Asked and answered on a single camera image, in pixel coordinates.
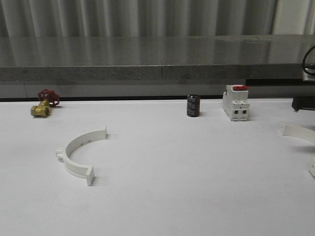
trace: brass valve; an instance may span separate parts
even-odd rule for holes
[[[33,117],[47,117],[50,113],[50,106],[56,107],[59,104],[59,95],[53,90],[44,89],[38,93],[40,103],[38,106],[31,107]]]
[[[49,100],[45,98],[38,106],[31,107],[31,115],[33,117],[47,117],[49,115]]]

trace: white plastic bracket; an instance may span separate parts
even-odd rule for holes
[[[94,170],[91,165],[82,165],[70,160],[70,155],[80,146],[88,144],[90,142],[105,140],[107,136],[107,129],[92,131],[80,135],[79,137],[72,140],[66,148],[60,147],[56,150],[58,158],[62,159],[66,170],[77,177],[86,178],[87,185],[91,186],[94,180]]]
[[[296,137],[315,144],[315,131],[311,129],[303,128],[301,126],[283,124],[281,126],[281,133],[282,135]],[[311,159],[309,171],[315,178],[315,157]]]

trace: red valve handle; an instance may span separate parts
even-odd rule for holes
[[[58,106],[60,98],[59,98],[59,95],[55,93],[55,91],[44,89],[43,91],[38,93],[38,99],[40,101],[46,98],[49,100],[50,106],[52,107]]]

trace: black ledge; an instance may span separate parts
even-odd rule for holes
[[[314,95],[301,72],[314,44],[313,35],[0,38],[0,98],[44,88],[62,97],[220,95],[227,84],[252,86],[252,97]]]

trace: white table surface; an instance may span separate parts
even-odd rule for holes
[[[30,115],[37,102],[0,103],[0,235],[315,235],[315,146],[279,132],[315,129],[315,112],[249,101],[246,122],[222,100],[202,100],[198,118],[185,100],[61,102],[48,118]],[[107,140],[71,156],[94,165],[88,187],[55,150],[104,126]]]

